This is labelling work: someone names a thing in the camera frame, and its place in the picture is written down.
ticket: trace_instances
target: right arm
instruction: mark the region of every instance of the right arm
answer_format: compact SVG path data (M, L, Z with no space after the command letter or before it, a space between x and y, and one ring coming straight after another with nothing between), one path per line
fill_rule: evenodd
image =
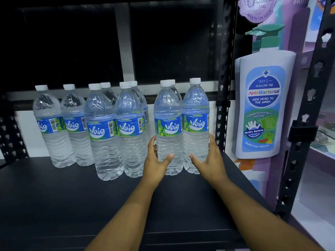
M194 155L190 155L190 159L200 174L218 192L251 250L323 250L312 240L255 202L229 180L220 149L212 135L210 135L206 160L200 162Z

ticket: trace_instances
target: dark window pane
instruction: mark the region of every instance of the dark window pane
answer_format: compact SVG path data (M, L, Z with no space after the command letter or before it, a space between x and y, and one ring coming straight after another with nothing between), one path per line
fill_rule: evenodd
M137 81L214 80L209 55L210 29L216 22L211 0L131 4L131 33Z
M13 79L22 87L10 91L123 80L111 4L16 9L11 27Z

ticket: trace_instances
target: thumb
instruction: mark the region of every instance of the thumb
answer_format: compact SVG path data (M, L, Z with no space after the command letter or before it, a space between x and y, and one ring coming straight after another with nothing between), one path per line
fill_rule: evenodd
M194 164L194 166L200 171L199 168L201 168L202 162L193 154L190 154L190 159L192 161L192 164Z
M165 168L168 168L168 165L171 163L171 161L173 160L174 158L174 154L171 153L169 155L167 155L165 157L165 159L162 161L162 165L165 167Z

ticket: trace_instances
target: forearm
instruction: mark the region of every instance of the forearm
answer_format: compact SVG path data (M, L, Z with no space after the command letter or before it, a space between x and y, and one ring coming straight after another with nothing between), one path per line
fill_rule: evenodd
M143 236L152 194L153 190L140 182L86 251L137 251Z
M215 187L253 251L322 250L227 180Z

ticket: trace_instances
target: purple badge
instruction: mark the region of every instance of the purple badge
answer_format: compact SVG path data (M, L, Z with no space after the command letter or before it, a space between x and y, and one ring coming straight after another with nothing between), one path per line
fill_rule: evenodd
M239 0L240 14L252 23L262 23L273 12L277 0Z

